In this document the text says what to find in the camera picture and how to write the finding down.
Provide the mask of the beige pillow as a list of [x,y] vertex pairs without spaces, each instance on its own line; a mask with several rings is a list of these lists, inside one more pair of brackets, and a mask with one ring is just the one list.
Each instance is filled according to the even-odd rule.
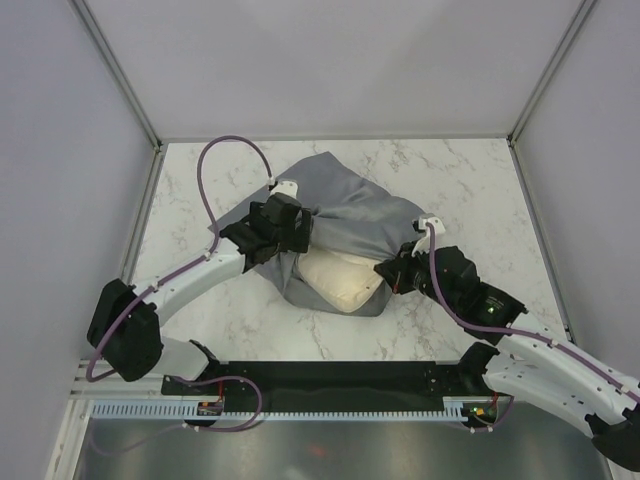
[[302,279],[341,313],[354,313],[368,302],[383,282],[374,271],[377,260],[337,251],[311,248],[298,257]]

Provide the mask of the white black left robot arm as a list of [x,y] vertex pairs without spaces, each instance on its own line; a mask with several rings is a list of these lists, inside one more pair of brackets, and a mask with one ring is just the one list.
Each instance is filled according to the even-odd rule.
[[305,253],[310,243],[311,212],[283,193],[253,202],[239,221],[217,232],[213,244],[170,273],[138,285],[115,279],[103,287],[87,339],[95,349],[86,370],[90,382],[101,380],[94,368],[108,363],[111,374],[126,382],[150,373],[181,377],[197,394],[213,391],[218,369],[201,343],[162,334],[162,326],[213,287],[238,277],[280,253]]

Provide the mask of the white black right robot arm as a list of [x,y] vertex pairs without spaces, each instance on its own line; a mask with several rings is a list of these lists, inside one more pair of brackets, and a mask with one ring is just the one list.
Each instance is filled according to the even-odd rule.
[[639,469],[639,381],[554,334],[525,305],[482,281],[457,247],[412,253],[410,245],[374,268],[396,294],[439,304],[478,346],[486,363],[457,369],[469,394],[486,388],[523,400],[574,426],[620,467]]

